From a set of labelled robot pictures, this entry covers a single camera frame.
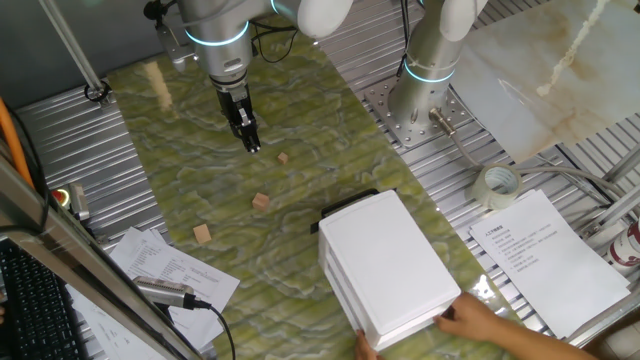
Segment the person's right hand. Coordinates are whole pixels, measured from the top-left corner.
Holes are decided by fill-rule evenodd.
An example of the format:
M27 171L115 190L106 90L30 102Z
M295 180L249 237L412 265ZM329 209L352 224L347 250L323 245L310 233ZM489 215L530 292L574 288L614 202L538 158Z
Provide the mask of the person's right hand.
M434 318L440 331L480 342L493 342L500 322L499 316L469 293L462 293L453 301L447 316Z

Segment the person's left hand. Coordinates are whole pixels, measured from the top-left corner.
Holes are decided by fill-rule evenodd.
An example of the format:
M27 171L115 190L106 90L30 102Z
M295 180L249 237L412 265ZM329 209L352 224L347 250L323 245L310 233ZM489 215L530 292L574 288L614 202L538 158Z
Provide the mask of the person's left hand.
M367 342L365 333L362 330L356 332L356 342L354 347L355 360L384 360Z

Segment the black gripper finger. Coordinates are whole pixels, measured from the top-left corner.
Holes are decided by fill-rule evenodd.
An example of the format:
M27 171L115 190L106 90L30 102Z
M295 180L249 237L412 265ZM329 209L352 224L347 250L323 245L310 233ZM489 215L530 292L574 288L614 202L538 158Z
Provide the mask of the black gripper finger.
M242 126L232 123L231 130L234 136L240 139L248 152L253 151L252 126Z
M255 119L249 116L244 108L239 109L241 116L241 138L248 152L256 153L260 150L260 140L257 133Z

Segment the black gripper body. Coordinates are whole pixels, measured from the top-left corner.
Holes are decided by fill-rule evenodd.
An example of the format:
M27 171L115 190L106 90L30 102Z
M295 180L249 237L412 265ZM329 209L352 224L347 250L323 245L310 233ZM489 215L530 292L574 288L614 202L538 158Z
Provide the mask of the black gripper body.
M241 125L240 108L244 108L247 114L255 119L250 91L246 82L216 82L215 88L222 111L229 121L230 126L232 123Z

